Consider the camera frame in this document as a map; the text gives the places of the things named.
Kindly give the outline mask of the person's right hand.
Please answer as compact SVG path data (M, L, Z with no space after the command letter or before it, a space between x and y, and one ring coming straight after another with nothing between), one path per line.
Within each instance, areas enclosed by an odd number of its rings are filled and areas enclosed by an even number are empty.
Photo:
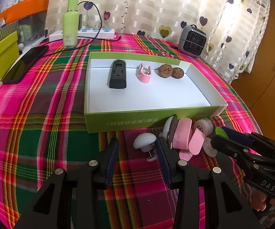
M259 190L253 191L251 195L250 207L256 211L264 211L266 209L267 195ZM270 200L270 204L275 206L275 199Z

